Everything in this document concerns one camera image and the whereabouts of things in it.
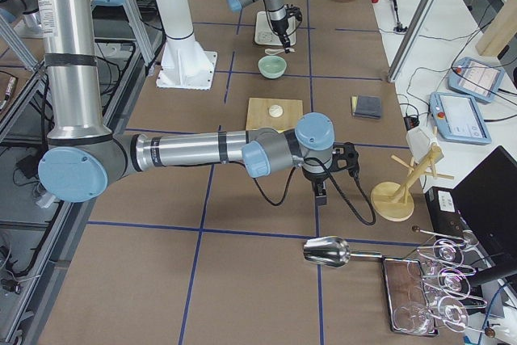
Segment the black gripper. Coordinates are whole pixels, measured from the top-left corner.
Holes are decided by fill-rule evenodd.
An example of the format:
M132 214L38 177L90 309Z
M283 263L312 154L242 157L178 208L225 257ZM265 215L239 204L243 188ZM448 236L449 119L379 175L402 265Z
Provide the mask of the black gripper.
M330 177L330 165L318 158L306 158L302 164L304 177L313 183L314 202L316 205L327 205L325 181Z
M291 52L291 41L288 37L288 19L271 20L271 30L279 37L285 53Z

